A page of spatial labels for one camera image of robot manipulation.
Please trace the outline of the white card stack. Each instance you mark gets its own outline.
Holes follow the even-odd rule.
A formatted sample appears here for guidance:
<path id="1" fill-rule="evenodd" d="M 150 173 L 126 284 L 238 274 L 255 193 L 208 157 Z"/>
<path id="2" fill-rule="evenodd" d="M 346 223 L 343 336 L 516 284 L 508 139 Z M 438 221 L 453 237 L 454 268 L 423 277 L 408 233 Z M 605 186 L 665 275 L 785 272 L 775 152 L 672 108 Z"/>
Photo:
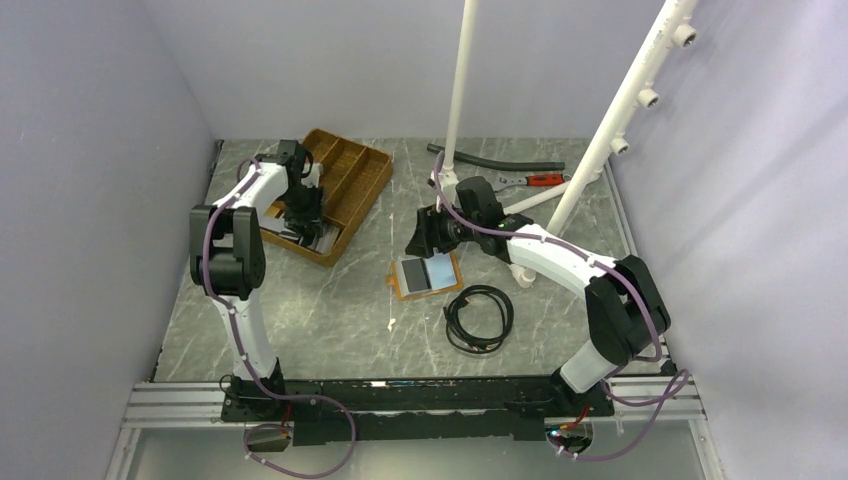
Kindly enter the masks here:
<path id="1" fill-rule="evenodd" d="M 260 218 L 259 225 L 284 246 L 298 246 L 320 255 L 329 253 L 341 233 L 341 228 L 328 220 L 300 222 L 286 218 L 284 211 L 276 207 Z"/>

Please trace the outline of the dark card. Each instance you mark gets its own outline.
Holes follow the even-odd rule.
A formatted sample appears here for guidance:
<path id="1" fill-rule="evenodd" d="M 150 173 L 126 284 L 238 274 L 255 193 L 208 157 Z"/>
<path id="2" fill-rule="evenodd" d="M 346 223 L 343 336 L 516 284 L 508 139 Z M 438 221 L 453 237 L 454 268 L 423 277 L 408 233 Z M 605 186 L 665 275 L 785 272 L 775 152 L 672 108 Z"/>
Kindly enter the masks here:
<path id="1" fill-rule="evenodd" d="M 421 258 L 402 260 L 398 277 L 404 295 L 416 295 L 431 289 L 426 263 Z"/>

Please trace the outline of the orange card holder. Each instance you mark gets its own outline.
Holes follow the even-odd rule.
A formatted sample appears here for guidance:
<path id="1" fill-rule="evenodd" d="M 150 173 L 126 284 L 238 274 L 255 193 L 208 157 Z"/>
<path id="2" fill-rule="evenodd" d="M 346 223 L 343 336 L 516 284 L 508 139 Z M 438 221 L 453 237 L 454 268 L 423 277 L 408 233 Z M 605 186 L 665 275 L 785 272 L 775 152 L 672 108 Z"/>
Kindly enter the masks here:
<path id="1" fill-rule="evenodd" d="M 431 258 L 401 256 L 391 262 L 385 282 L 401 301 L 463 288 L 459 261 L 453 252 Z"/>

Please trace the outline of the woven brown organizer tray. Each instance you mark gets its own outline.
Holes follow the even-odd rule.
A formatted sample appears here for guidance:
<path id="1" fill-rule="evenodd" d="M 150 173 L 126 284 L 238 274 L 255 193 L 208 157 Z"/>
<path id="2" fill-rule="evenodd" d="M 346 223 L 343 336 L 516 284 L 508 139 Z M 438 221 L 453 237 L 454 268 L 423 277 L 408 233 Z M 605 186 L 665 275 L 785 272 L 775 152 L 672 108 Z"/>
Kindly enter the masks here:
<path id="1" fill-rule="evenodd" d="M 285 237 L 282 234 L 284 204 L 276 201 L 260 218 L 261 236 L 271 245 L 331 267 L 342 256 L 391 179 L 392 157 L 319 128 L 311 130 L 302 144 L 322 166 L 319 185 L 324 188 L 323 235 L 311 247 Z"/>

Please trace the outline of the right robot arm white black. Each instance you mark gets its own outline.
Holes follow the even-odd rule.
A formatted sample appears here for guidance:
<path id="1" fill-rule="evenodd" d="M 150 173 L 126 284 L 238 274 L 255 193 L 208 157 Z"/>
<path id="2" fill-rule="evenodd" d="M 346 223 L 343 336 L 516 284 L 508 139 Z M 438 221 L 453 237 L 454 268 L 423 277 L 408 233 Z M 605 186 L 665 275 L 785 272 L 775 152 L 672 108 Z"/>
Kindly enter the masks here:
<path id="1" fill-rule="evenodd" d="M 457 198 L 457 207 L 417 210 L 406 254 L 430 258 L 472 242 L 487 255 L 539 273 L 585 302 L 589 338 L 553 375 L 550 392 L 557 411 L 578 413 L 589 402 L 589 390 L 603 379 L 633 361 L 648 361 L 645 350 L 669 329 L 671 319 L 641 258 L 599 255 L 523 214 L 506 213 L 481 176 L 461 181 Z"/>

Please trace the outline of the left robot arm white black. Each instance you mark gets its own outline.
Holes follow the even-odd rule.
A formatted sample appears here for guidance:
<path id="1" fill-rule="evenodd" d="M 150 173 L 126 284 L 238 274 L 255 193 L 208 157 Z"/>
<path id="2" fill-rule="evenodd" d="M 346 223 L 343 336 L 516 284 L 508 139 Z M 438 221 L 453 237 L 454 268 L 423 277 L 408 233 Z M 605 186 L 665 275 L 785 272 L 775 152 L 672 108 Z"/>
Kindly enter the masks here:
<path id="1" fill-rule="evenodd" d="M 260 218 L 281 202 L 284 238 L 298 246 L 319 242 L 324 235 L 321 172 L 299 141 L 282 140 L 274 153 L 243 161 L 236 185 L 189 215 L 190 275 L 225 324 L 235 361 L 231 394 L 246 396 L 248 407 L 264 420 L 279 417 L 289 396 L 263 319 L 266 255 Z"/>

